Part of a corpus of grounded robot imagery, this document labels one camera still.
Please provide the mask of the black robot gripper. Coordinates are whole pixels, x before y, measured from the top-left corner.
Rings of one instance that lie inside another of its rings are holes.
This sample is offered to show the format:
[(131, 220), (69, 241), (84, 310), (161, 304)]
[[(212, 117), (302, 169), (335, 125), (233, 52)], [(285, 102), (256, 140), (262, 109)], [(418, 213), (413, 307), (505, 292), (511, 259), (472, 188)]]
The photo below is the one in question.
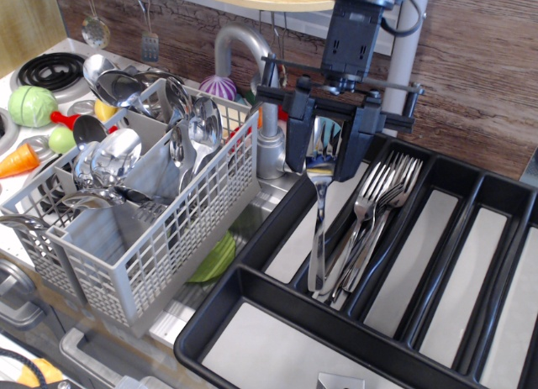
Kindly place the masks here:
[[(383, 29), (396, 38), (408, 37), (420, 29), (425, 13), (418, 11), (416, 24), (402, 30), (392, 28), (382, 14), (382, 10), (335, 10), (331, 17), (324, 53), (318, 69), (278, 60), (274, 55), (266, 54), (262, 58), (264, 73), (261, 83), (265, 90), (259, 90), (257, 95), (267, 100), (276, 95), (274, 92), (269, 92), (267, 88), (269, 82), (276, 79), (269, 74), (269, 71), (279, 65), (318, 72), (324, 76), (324, 88), (335, 95), (354, 91), (358, 83), (400, 89), (407, 92), (404, 111), (401, 115), (387, 113), (384, 126), (397, 131), (410, 132), (414, 125), (414, 105), (423, 90), (419, 87), (406, 87), (388, 81), (372, 80), (367, 77), (367, 74), (379, 30)], [(286, 163), (291, 171), (302, 172), (313, 130), (314, 106), (286, 108), (286, 111), (288, 115)], [(356, 109), (351, 120), (344, 122), (334, 174), (336, 181), (347, 181), (356, 174), (374, 135), (379, 130), (379, 116), (379, 109)]]

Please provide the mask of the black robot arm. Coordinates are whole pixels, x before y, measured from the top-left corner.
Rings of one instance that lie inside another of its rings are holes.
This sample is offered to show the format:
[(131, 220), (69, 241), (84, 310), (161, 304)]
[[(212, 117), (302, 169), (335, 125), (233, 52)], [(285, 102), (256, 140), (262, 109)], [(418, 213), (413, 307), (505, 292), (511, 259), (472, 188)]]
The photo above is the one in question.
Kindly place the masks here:
[[(261, 84), (256, 104), (281, 108), (287, 114), (285, 129), (264, 121), (258, 134), (258, 176), (278, 178), (286, 171), (302, 173), (309, 164), (322, 165), (336, 181), (351, 179), (374, 136), (383, 129), (411, 132), (414, 107), (421, 87), (372, 80), (368, 72), (380, 30), (396, 38), (417, 32), (425, 13), (416, 10), (416, 23), (408, 29), (390, 26), (383, 14), (403, 1), (334, 0), (324, 53), (318, 67), (262, 55)], [(401, 114), (384, 112), (382, 88), (406, 93)]]

